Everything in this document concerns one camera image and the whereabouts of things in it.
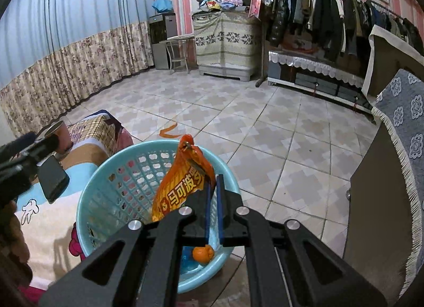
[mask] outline laundry basket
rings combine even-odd
[[[154,196],[171,167],[178,142],[156,140],[133,145],[98,168],[82,192],[77,209],[78,239],[86,256],[130,220],[150,221]],[[226,189],[240,193],[228,166],[209,150],[200,148],[215,174],[223,174]],[[211,201],[209,245],[215,250],[213,260],[205,267],[199,265],[181,274],[178,293],[190,291],[209,280],[233,250],[219,244],[216,194]]]

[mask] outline silver screw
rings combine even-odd
[[[246,208],[246,207],[238,207],[236,209],[236,213],[239,215],[247,215],[249,211],[250,211],[249,208]]]
[[[181,207],[178,212],[181,215],[190,215],[193,212],[193,209],[190,207]]]
[[[299,221],[296,221],[296,220],[289,220],[287,221],[286,226],[292,231],[295,231],[296,229],[299,229],[300,223]]]
[[[129,224],[128,224],[128,228],[130,228],[132,231],[136,231],[138,229],[141,228],[143,224],[141,223],[141,221],[138,220],[132,220]]]

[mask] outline white fringe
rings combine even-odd
[[[399,136],[390,120],[390,118],[381,112],[376,107],[373,107],[372,114],[375,118],[381,119],[387,128],[387,132],[395,146],[396,152],[400,159],[402,167],[402,174],[405,178],[406,192],[411,203],[412,213],[412,252],[406,262],[406,278],[403,284],[403,288],[400,292],[399,298],[408,289],[412,281],[414,280],[417,272],[417,260],[418,255],[421,251],[422,242],[422,223],[421,223],[421,203],[418,197],[418,190],[415,184],[414,173],[412,171],[411,162],[409,161],[408,153],[402,145]]]

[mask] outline orange plastic bag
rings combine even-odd
[[[167,213],[179,208],[187,196],[203,190],[205,176],[215,189],[215,172],[205,159],[201,149],[194,145],[191,135],[184,135],[177,149],[171,169],[159,185],[152,205],[153,222],[161,220]]]

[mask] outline smartphone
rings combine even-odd
[[[69,185],[69,176],[53,155],[38,169],[38,180],[50,204],[58,199]]]

